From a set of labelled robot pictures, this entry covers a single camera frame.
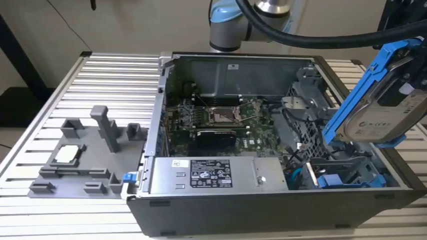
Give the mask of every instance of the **gray plastic post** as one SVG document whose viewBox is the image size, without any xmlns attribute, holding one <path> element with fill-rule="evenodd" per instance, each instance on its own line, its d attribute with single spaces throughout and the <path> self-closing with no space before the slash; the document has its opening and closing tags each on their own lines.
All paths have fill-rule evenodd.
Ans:
<svg viewBox="0 0 427 240">
<path fill-rule="evenodd" d="M 109 117 L 109 108 L 107 106 L 95 105 L 91 110 L 91 118 L 97 120 L 99 130 L 105 136 L 105 140 L 110 149 L 110 152 L 117 153 L 121 151 L 121 146 L 117 140 L 117 134 L 113 130 Z"/>
</svg>

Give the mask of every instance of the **sticker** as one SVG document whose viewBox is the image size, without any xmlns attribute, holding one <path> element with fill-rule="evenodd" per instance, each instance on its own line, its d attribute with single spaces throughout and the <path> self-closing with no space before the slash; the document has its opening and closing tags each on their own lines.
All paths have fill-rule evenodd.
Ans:
<svg viewBox="0 0 427 240">
<path fill-rule="evenodd" d="M 230 160 L 191 160 L 193 188 L 233 188 L 233 169 Z"/>
<path fill-rule="evenodd" d="M 190 161 L 174 159 L 173 160 L 173 168 L 189 168 Z"/>
<path fill-rule="evenodd" d="M 239 64 L 229 64 L 227 69 L 229 70 L 239 70 Z"/>
</svg>

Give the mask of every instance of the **blue latch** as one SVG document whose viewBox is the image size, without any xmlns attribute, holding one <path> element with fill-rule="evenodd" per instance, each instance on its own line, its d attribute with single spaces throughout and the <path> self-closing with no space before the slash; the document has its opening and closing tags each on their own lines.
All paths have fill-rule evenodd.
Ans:
<svg viewBox="0 0 427 240">
<path fill-rule="evenodd" d="M 319 188 L 322 189 L 358 189 L 358 188 L 383 188 L 386 187 L 386 178 L 378 175 L 370 182 L 359 184 L 345 184 L 338 174 L 322 175 L 318 178 Z"/>
<path fill-rule="evenodd" d="M 123 174 L 123 182 L 125 183 L 130 183 L 130 184 L 135 184 L 137 183 L 137 178 L 138 178 L 138 174 L 137 173 L 126 173 Z"/>
</svg>

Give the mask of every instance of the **motherboard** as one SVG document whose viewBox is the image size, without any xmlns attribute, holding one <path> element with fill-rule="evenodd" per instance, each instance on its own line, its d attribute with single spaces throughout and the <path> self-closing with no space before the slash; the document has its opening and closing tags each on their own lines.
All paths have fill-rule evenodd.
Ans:
<svg viewBox="0 0 427 240">
<path fill-rule="evenodd" d="M 274 120 L 257 97 L 194 95 L 166 108 L 171 157 L 283 157 Z"/>
</svg>

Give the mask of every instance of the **slotted aluminum surface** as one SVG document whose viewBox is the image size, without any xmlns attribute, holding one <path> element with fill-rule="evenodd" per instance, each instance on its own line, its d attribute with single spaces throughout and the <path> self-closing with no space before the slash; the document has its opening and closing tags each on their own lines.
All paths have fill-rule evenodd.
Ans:
<svg viewBox="0 0 427 240">
<path fill-rule="evenodd" d="M 363 67 L 350 60 L 327 61 L 353 89 Z M 158 84 L 158 56 L 94 54 L 77 63 L 58 88 L 58 97 L 40 111 L 34 125 L 4 159 L 0 170 L 0 237 L 28 240 L 150 239 L 121 199 L 35 199 L 28 187 L 39 175 L 62 137 L 67 117 L 87 126 L 93 105 L 107 105 L 110 118 L 121 126 L 130 122 L 149 127 Z M 397 147 L 419 178 L 427 184 L 427 131 L 417 125 Z M 427 198 L 409 207 L 387 210 L 355 230 L 319 230 L 195 236 L 193 239 L 427 239 Z"/>
</svg>

